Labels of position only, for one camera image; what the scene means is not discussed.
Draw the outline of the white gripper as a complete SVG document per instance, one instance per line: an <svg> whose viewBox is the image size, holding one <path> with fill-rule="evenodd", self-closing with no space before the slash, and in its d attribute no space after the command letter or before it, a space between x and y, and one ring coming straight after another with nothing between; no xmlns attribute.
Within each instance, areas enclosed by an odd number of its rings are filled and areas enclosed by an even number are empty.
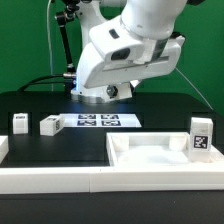
<svg viewBox="0 0 224 224"><path fill-rule="evenodd" d="M105 62L96 48L90 42L82 51L78 67L78 82L86 89L101 86L126 83L133 80L143 80L151 77L170 74L179 60L181 48L185 38L179 35L164 42L161 52L151 59L144 59L148 53L144 44L144 51L140 58L131 60L117 60Z"/></svg>

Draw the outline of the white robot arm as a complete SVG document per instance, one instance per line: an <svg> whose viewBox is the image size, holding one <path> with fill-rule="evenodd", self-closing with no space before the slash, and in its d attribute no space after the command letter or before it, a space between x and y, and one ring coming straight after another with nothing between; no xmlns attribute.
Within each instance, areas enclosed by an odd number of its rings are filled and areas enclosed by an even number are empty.
<svg viewBox="0 0 224 224"><path fill-rule="evenodd" d="M205 0L62 0L78 18L83 49L72 98L107 103L132 96L143 80L170 74L185 37L173 31L187 5Z"/></svg>

